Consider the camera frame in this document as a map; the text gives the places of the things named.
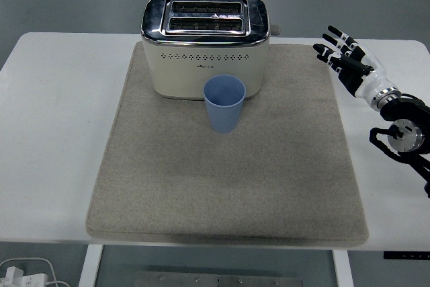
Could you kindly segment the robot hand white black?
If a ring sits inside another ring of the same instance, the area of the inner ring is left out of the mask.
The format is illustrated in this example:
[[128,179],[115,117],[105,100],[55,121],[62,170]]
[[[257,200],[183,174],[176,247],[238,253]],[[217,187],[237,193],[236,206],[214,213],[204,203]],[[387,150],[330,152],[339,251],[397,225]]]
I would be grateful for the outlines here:
[[336,72],[352,96],[372,104],[379,93],[395,88],[386,78],[385,67],[368,48],[334,26],[329,26],[328,31],[330,34],[322,37],[331,46],[314,44],[313,49],[317,59]]

